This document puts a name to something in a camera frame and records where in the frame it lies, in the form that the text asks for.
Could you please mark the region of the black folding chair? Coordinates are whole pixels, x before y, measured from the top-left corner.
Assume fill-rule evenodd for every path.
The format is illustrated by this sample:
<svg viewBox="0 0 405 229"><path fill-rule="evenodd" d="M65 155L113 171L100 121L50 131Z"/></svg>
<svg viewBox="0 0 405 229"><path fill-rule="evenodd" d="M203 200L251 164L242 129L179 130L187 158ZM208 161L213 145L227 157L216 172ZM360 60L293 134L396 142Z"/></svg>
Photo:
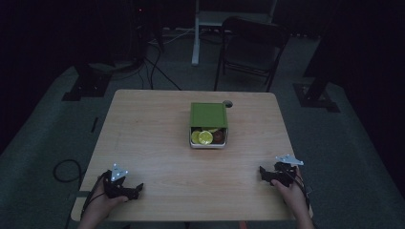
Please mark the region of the black folding chair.
<svg viewBox="0 0 405 229"><path fill-rule="evenodd" d="M278 24L230 16L221 25L221 49L214 90L226 69L264 76L268 92L289 41L288 30Z"/></svg>

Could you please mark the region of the black stand with square base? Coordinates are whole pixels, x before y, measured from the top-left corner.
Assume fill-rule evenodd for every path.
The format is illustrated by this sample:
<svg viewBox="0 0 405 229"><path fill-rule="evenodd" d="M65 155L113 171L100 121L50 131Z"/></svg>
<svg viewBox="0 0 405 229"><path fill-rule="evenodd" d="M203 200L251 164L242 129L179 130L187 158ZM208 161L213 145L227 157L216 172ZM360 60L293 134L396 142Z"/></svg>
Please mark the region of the black stand with square base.
<svg viewBox="0 0 405 229"><path fill-rule="evenodd" d="M293 89L302 107L324 108L328 112L339 113L336 103L330 99L326 88L331 80L330 51L327 47L330 25L338 12L342 0L322 0L327 10L323 13L323 29L319 37L319 44L304 72L304 77L312 77L310 84L294 84Z"/></svg>
<svg viewBox="0 0 405 229"><path fill-rule="evenodd" d="M103 97L112 75L92 68L89 64L74 65L78 78L63 101L79 101L82 97Z"/></svg>

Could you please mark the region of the dark equipment tower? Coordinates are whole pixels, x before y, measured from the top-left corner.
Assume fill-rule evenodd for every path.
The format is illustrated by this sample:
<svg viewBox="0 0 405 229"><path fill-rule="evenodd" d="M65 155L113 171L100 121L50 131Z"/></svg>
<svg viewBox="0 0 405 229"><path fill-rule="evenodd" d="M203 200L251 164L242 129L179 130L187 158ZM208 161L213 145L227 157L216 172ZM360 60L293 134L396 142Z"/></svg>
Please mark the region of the dark equipment tower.
<svg viewBox="0 0 405 229"><path fill-rule="evenodd" d="M155 39L164 52L161 26L161 0L127 0L129 4L131 48L129 56L136 63L146 57L148 42Z"/></svg>

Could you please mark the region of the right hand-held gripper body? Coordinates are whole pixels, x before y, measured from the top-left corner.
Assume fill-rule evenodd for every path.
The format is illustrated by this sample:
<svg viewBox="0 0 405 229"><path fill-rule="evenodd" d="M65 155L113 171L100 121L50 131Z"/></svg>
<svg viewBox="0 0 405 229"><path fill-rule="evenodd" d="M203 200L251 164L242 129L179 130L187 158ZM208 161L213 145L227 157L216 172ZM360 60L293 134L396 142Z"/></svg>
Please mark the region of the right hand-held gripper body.
<svg viewBox="0 0 405 229"><path fill-rule="evenodd" d="M271 173L271 179L278 180L284 186L289 187L295 181L297 176L297 167L303 166L304 161L291 155L275 157L277 162L274 164L274 171Z"/></svg>

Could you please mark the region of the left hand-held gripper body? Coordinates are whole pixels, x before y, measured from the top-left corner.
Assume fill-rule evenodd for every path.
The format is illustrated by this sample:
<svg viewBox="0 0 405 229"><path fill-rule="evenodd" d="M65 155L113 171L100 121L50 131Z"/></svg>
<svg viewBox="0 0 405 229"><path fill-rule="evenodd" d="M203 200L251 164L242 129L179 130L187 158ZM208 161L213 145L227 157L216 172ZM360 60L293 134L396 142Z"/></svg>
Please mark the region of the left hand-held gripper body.
<svg viewBox="0 0 405 229"><path fill-rule="evenodd" d="M111 170L107 170L103 174L104 191L108 198L131 197L131 190L123 187L127 175L128 171L116 163L113 164Z"/></svg>

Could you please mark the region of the person's right hand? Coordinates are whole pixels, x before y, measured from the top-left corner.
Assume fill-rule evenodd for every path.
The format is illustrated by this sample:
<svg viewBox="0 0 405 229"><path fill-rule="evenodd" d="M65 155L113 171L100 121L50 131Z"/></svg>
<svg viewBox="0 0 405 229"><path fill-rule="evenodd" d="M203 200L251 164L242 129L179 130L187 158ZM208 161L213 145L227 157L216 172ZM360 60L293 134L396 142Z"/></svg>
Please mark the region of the person's right hand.
<svg viewBox="0 0 405 229"><path fill-rule="evenodd" d="M309 216L306 198L297 183L292 183L289 187L286 187L280 181L273 179L271 184L282 195L296 219L303 219Z"/></svg>

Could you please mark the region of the person's left hand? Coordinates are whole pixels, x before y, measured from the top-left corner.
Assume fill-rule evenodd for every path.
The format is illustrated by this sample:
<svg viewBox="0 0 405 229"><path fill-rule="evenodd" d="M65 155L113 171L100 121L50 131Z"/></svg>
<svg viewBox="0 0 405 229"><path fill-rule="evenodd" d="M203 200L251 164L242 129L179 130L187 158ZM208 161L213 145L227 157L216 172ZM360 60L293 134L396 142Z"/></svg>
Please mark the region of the person's left hand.
<svg viewBox="0 0 405 229"><path fill-rule="evenodd" d="M126 201L128 201L126 196L109 198L104 192L103 184L99 183L81 221L97 225L106 219L114 208Z"/></svg>

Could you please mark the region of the white desk frame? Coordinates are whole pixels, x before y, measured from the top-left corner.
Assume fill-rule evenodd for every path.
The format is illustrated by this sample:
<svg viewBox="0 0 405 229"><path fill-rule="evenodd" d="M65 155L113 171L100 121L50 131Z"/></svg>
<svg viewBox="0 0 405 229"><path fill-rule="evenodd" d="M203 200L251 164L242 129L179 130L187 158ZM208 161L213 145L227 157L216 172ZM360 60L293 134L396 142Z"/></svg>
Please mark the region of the white desk frame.
<svg viewBox="0 0 405 229"><path fill-rule="evenodd" d="M201 27L219 27L223 21L230 16L242 16L248 19L271 22L278 0L270 0L268 12L247 12L243 11L223 11L223 10L202 10L201 0L195 0L195 24L194 24L194 45L191 57L191 65L198 66L200 63L200 35Z"/></svg>

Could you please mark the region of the pile of coffee capsules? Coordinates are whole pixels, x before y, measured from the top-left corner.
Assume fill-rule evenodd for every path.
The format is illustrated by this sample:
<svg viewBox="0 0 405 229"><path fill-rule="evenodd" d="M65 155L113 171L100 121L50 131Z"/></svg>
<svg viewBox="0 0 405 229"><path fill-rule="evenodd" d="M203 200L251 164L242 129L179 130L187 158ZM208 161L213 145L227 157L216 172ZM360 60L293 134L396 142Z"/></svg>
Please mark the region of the pile of coffee capsules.
<svg viewBox="0 0 405 229"><path fill-rule="evenodd" d="M190 141L193 145L208 146L225 144L225 128L193 128Z"/></svg>

